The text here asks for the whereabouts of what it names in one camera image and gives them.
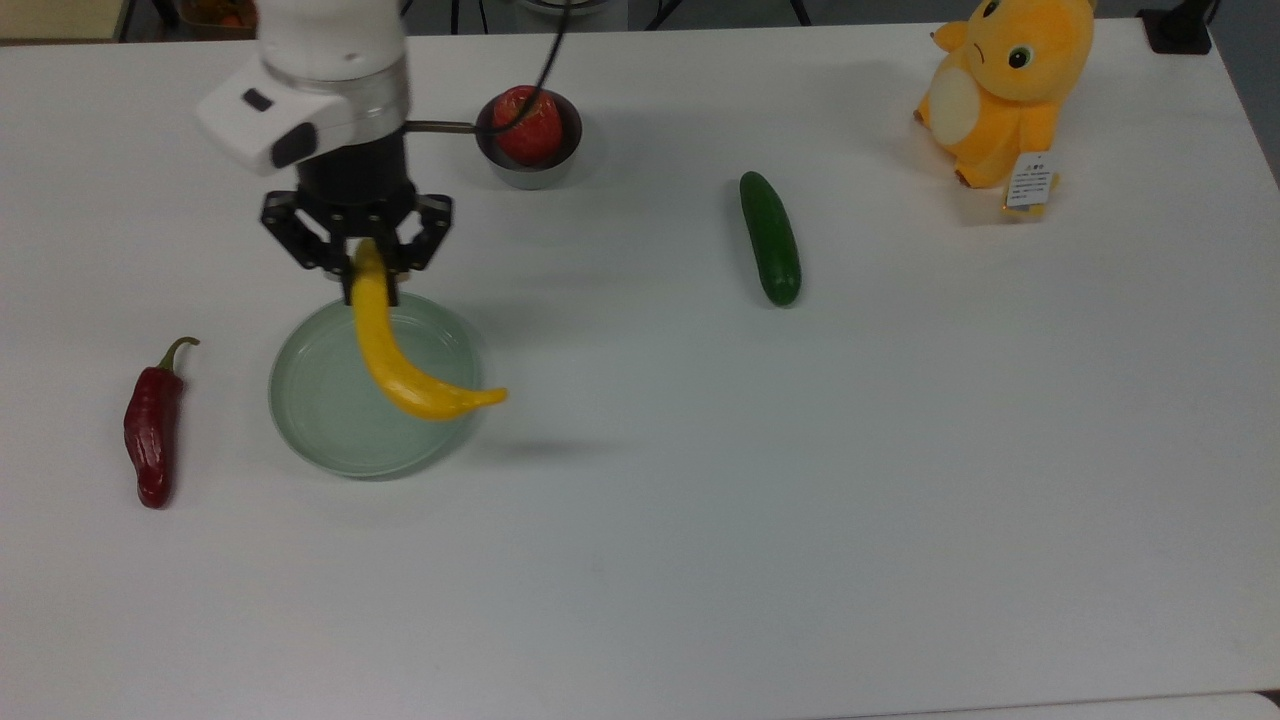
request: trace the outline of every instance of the plate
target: plate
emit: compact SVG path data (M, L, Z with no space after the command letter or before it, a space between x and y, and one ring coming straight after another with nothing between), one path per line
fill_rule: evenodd
M479 387L480 360L461 319L406 292L390 310L396 341L410 361L442 380ZM269 398L285 445L347 478L420 470L456 446L470 419L422 420L392 405L365 369L351 307L342 301L317 310L284 341Z

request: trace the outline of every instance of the plush toy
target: plush toy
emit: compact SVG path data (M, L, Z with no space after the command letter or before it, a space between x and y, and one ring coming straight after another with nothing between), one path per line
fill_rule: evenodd
M942 26L947 51L915 119L969 187L998 184L1021 152L1053 145L1057 114L1093 45L1096 0L983 0Z

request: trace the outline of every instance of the red apple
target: red apple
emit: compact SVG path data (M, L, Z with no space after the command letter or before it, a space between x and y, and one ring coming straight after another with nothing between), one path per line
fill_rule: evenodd
M516 119L525 100L534 94L534 87L521 85L503 92L493 105L493 126L502 127ZM564 129L561 126L559 110L547 92L538 95L534 109L520 124L498 136L498 147L508 158L521 165L545 163L559 150Z

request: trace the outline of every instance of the plush toy tag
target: plush toy tag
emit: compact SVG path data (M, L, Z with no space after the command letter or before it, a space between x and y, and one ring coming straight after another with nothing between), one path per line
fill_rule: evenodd
M1052 152L1023 152L1005 188L1005 213L1042 215L1057 168Z

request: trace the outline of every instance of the yellow pepper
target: yellow pepper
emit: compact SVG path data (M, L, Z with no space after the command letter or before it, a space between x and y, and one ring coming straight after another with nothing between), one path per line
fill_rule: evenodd
M401 352L392 332L387 270L372 240L360 241L355 266L351 309L356 318L356 341L369 374L397 407L424 420L452 420L507 398L506 388L466 389L415 368Z

